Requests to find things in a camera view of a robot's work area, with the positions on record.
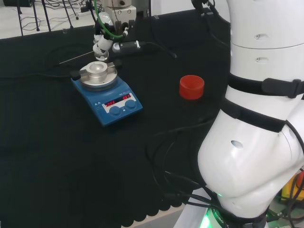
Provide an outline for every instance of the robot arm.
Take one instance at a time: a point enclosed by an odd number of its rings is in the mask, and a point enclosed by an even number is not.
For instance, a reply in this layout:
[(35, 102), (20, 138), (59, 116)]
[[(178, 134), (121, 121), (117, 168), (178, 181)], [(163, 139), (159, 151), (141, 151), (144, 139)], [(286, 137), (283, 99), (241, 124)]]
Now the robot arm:
[(301, 146), (285, 124), (291, 122), (304, 139), (304, 1), (227, 2), (226, 105), (201, 145), (198, 164), (221, 206), (250, 219), (263, 214), (304, 165)]
[[(108, 30), (112, 33), (122, 34), (124, 38), (127, 37), (129, 29), (134, 28), (136, 19), (136, 7), (131, 5), (131, 0), (106, 0), (104, 10), (104, 12), (99, 13), (99, 16)], [(97, 60), (105, 61), (108, 59), (108, 50), (112, 47), (113, 40), (114, 39), (102, 29), (97, 20), (93, 46)]]

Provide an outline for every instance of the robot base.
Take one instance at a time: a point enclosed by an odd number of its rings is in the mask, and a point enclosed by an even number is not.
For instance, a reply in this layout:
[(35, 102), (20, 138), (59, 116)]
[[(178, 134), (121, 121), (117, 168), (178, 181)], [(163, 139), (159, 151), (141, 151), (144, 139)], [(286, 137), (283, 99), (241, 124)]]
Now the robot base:
[(207, 209), (207, 212), (201, 222), (200, 228), (229, 228), (220, 214), (213, 209)]

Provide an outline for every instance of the black tablecloth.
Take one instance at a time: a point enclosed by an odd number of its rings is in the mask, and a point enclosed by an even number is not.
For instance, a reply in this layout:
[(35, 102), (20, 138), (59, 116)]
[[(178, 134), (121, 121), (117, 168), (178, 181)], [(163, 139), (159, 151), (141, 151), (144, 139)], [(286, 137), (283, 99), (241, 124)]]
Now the black tablecloth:
[[(151, 41), (148, 20), (136, 23), (138, 40)], [(90, 54), (52, 67), (91, 51), (92, 27), (0, 40), (2, 227), (118, 228), (181, 204), (161, 201), (144, 143), (156, 132), (216, 116), (227, 86), (229, 50), (210, 38), (194, 11), (160, 16), (155, 26), (178, 60), (156, 50), (121, 56), (119, 76), (143, 111), (106, 128), (69, 78), (28, 75), (41, 70), (66, 75), (94, 61)], [(227, 39), (229, 28), (220, 23), (216, 28), (218, 36)], [(179, 96), (179, 80), (189, 74), (205, 80), (205, 94), (198, 101)], [(166, 169), (199, 179), (196, 154), (209, 128), (179, 135)], [(168, 136), (160, 154), (173, 138)], [(154, 139), (151, 148), (159, 140)]]

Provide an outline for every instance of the red cup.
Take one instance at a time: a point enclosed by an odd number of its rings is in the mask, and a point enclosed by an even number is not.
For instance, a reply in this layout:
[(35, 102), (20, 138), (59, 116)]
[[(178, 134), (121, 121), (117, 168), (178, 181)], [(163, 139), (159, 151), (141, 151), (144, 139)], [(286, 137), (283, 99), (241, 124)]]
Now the red cup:
[(196, 75), (186, 75), (180, 80), (180, 95), (187, 100), (197, 100), (204, 94), (205, 82)]
[(296, 179), (296, 186), (299, 188), (302, 184), (302, 181), (303, 181), (303, 178), (304, 178), (304, 171), (302, 171), (300, 174), (299, 174), (299, 177), (298, 179)]

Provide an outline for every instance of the green light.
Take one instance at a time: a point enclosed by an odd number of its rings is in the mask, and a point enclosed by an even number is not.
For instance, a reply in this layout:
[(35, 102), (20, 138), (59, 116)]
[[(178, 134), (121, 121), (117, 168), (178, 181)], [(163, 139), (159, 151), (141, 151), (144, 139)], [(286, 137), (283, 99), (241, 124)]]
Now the green light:
[(210, 225), (210, 220), (209, 220), (208, 216), (206, 215), (203, 218), (199, 228), (207, 228), (209, 225)]

